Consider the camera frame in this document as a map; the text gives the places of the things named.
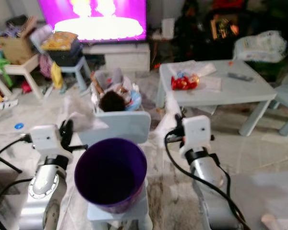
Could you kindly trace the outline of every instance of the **child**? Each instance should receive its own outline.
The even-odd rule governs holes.
[[[104,112],[124,111],[131,102],[132,85],[124,81],[121,69],[115,69],[112,77],[102,71],[92,72],[91,80],[100,94],[99,106]]]

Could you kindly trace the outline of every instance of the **plastic bucket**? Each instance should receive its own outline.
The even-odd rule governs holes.
[[[141,193],[147,171],[142,150],[110,138],[92,145],[79,159],[75,184],[90,203],[111,213],[125,212]]]

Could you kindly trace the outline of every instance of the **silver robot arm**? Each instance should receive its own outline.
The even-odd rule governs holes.
[[[178,135],[172,137],[173,141],[170,137],[168,142],[176,142],[181,138],[180,154],[188,161],[191,173],[226,193],[228,183],[226,175],[216,164],[216,155],[214,154],[213,158],[207,151],[210,149],[211,140],[209,118],[202,115],[181,119],[177,116],[176,120],[180,131]],[[226,199],[196,180],[193,181],[193,188],[199,197],[206,230],[241,229]]]
[[[85,146],[69,147],[72,121],[56,125],[36,126],[30,131],[33,147],[41,154],[41,161],[28,187],[27,201],[21,211],[20,230],[55,230],[60,203],[66,193],[66,168],[72,151]]]

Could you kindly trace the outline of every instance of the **tv screen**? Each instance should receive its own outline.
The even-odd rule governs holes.
[[[46,22],[83,42],[146,39],[146,0],[39,0]]]

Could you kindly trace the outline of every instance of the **white tv cabinet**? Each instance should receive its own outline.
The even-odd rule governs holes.
[[[84,54],[105,55],[106,69],[120,67],[124,71],[149,71],[150,50],[147,43],[96,44],[83,47]]]

